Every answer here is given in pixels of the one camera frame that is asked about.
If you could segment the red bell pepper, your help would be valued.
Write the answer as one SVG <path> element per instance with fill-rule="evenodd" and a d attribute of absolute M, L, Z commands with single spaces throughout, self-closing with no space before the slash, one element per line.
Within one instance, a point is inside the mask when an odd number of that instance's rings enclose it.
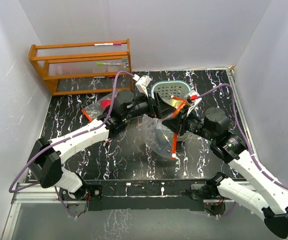
<path fill-rule="evenodd" d="M 111 105 L 111 100 L 109 99 L 104 99 L 101 101 L 101 108 L 102 109 L 106 109 L 107 107 L 109 107 Z"/>

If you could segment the clear orange-zip bag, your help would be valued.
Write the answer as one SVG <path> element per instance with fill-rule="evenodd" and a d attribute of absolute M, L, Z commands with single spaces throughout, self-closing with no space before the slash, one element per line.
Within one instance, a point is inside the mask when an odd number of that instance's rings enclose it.
<path fill-rule="evenodd" d="M 83 115 L 91 122 L 92 120 L 96 119 L 99 115 L 101 115 L 105 109 L 101 108 L 101 101 L 102 100 L 111 100 L 117 96 L 119 90 L 116 90 L 115 94 L 109 93 L 108 95 L 99 98 L 94 103 L 86 106 L 82 109 Z"/>

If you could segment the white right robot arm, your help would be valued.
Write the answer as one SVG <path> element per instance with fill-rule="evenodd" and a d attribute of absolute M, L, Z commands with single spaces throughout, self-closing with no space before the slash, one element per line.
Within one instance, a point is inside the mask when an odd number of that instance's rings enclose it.
<path fill-rule="evenodd" d="M 210 141 L 212 152 L 237 170 L 255 189 L 251 191 L 218 172 L 206 182 L 210 197 L 222 196 L 237 202 L 261 218 L 277 237 L 288 237 L 288 189 L 272 174 L 265 172 L 248 151 L 245 141 L 228 129 L 230 119 L 222 109 L 211 107 L 204 118 L 198 118 L 184 108 L 162 123 L 177 135 L 190 132 Z"/>

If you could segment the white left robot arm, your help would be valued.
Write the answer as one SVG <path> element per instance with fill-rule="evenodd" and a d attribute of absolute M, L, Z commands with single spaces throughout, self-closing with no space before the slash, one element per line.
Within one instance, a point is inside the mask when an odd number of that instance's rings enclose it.
<path fill-rule="evenodd" d="M 130 90 L 119 91 L 104 112 L 84 127 L 51 140 L 36 140 L 29 170 L 41 187 L 62 188 L 80 200 L 86 196 L 87 184 L 80 175 L 62 166 L 66 160 L 93 144 L 111 139 L 125 129 L 128 120 L 142 115 L 162 119 L 175 110 L 158 93 L 134 96 Z"/>

